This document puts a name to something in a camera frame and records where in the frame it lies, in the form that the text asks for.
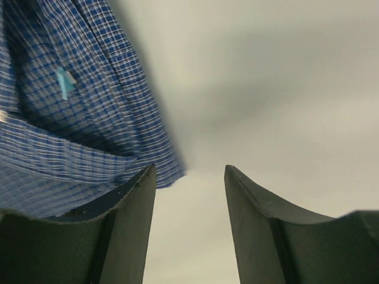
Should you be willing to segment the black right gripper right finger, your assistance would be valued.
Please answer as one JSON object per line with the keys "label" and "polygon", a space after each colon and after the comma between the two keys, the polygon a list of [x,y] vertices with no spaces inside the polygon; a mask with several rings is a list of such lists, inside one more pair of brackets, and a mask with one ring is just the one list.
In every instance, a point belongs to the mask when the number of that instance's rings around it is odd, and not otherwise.
{"label": "black right gripper right finger", "polygon": [[241,283],[377,283],[378,212],[332,218],[228,165],[227,206]]}

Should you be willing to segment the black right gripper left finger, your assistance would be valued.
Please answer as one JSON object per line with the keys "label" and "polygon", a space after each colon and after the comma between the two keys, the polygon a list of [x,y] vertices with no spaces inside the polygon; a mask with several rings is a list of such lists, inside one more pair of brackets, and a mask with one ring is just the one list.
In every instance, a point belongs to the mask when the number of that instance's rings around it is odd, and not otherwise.
{"label": "black right gripper left finger", "polygon": [[34,218],[1,210],[2,283],[142,283],[156,168],[71,214]]}

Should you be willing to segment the blue plaid long sleeve shirt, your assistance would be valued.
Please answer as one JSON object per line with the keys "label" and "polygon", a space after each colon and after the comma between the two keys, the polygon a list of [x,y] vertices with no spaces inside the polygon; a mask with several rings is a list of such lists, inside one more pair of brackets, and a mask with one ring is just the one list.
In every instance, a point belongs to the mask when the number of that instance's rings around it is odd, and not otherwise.
{"label": "blue plaid long sleeve shirt", "polygon": [[184,175],[107,1],[1,2],[1,207],[62,215],[148,165]]}

